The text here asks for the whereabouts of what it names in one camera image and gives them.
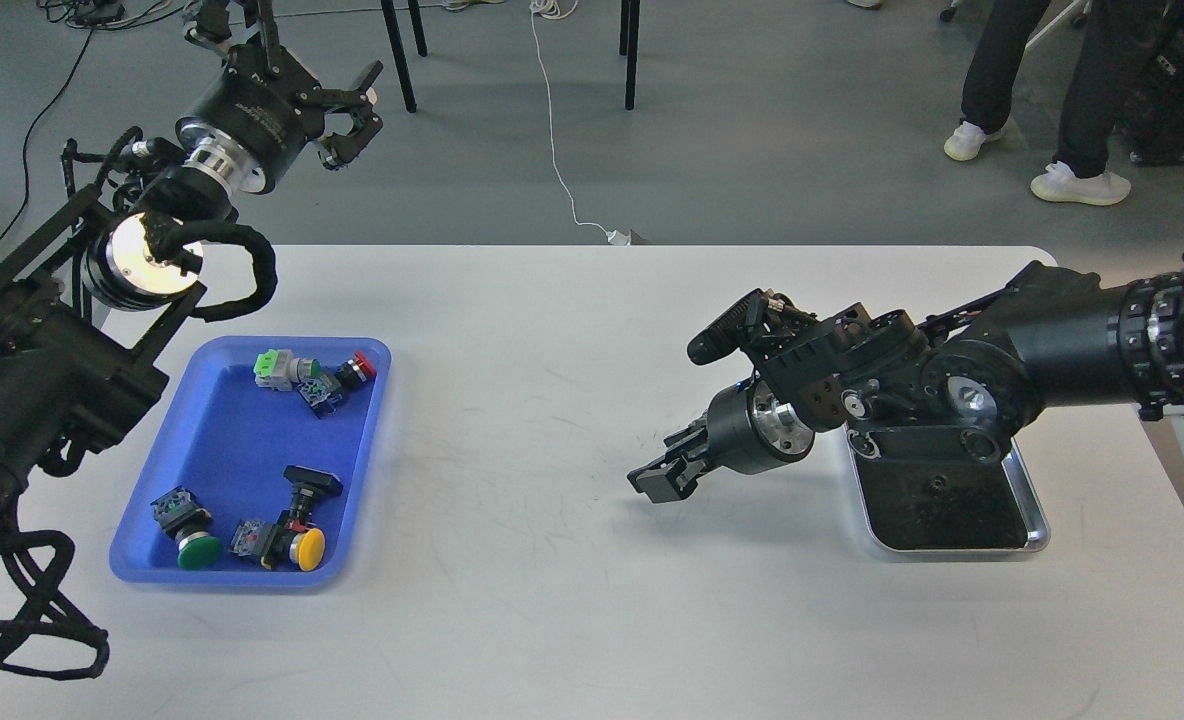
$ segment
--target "green button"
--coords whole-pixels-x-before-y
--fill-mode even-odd
[[[200,570],[213,565],[223,554],[223,542],[215,536],[193,538],[179,551],[179,566],[184,570]]]

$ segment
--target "white sneaker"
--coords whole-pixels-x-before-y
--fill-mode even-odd
[[[1066,163],[1045,165],[1043,176],[1032,178],[1032,195],[1049,202],[1085,202],[1086,205],[1117,205],[1130,195],[1130,181],[1117,173],[1103,171],[1101,176],[1077,178]]]
[[[995,142],[1005,136],[1005,127],[1003,126],[998,131],[987,133],[984,128],[976,126],[973,123],[960,123],[957,127],[957,131],[952,133],[952,137],[948,137],[948,142],[942,143],[942,150],[948,158],[957,160],[958,163],[964,163],[964,161],[973,160],[979,156],[979,149],[985,142]]]

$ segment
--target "person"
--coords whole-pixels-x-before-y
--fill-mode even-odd
[[[1058,148],[1031,192],[1050,202],[1114,205],[1130,181],[1108,171],[1108,135],[1128,83],[1148,60],[1164,0],[1095,0],[1085,44],[1058,120]],[[953,160],[969,161],[1000,140],[1011,111],[1014,77],[1027,38],[1050,0],[995,0],[961,89],[961,123],[944,143]]]

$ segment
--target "white table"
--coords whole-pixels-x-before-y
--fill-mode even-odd
[[[789,468],[651,504],[624,472],[748,372],[688,364],[752,287],[834,313],[972,300],[1021,247],[279,247],[223,334],[372,336],[394,355],[348,565],[313,592],[127,584],[107,547],[170,398],[25,528],[112,636],[102,679],[0,674],[0,716],[1184,716],[1184,515],[1126,406],[1018,437],[1043,552],[907,562],[867,539],[839,433]],[[211,252],[211,301],[244,270]],[[139,336],[148,317],[107,329]],[[81,497],[94,502],[81,502]],[[0,611],[6,609],[0,605]]]

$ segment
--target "black pants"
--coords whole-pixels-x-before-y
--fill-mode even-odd
[[[1058,150],[1076,176],[1103,173],[1108,135],[1121,114],[1126,88],[1148,60],[1164,0],[1094,0],[1085,45],[1063,98]],[[984,131],[998,131],[1009,118],[1014,77],[1023,45],[1050,0],[995,0],[961,91],[961,115]]]

